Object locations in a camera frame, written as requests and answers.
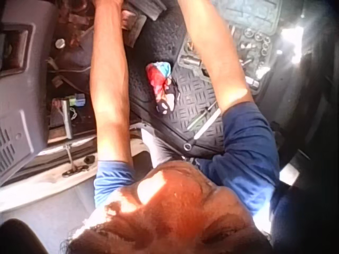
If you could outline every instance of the gray pants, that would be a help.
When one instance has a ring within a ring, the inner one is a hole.
[[[150,134],[148,131],[141,129],[142,141],[148,147],[153,168],[172,160],[183,160],[175,151],[168,148],[165,143]]]

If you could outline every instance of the hair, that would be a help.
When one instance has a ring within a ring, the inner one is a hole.
[[[232,250],[218,252],[219,254],[271,254],[272,246],[267,238],[257,229],[248,228],[235,233],[237,244]],[[96,227],[86,229],[76,239],[66,240],[61,251],[65,254],[110,254],[108,234]]]

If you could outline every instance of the wrench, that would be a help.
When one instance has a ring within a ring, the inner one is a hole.
[[[221,115],[221,109],[218,109],[214,112],[214,114],[211,116],[210,119],[207,120],[207,122],[201,127],[201,129],[196,133],[196,135],[193,137],[193,139],[189,140],[186,144],[184,144],[185,151],[189,152],[192,150],[193,146],[197,142],[198,139],[201,138],[201,136],[214,124],[214,122],[217,120],[217,118]]]

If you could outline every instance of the speaker grille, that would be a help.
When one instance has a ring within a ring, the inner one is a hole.
[[[6,129],[0,127],[0,171],[5,171],[14,162],[15,149]]]

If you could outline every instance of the blue shirt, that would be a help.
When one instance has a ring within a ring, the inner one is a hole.
[[[267,120],[252,102],[230,108],[222,117],[224,154],[197,159],[199,169],[218,186],[232,189],[252,215],[271,200],[279,180],[279,159]],[[134,170],[118,161],[99,161],[95,187],[98,207],[116,189],[134,183]]]

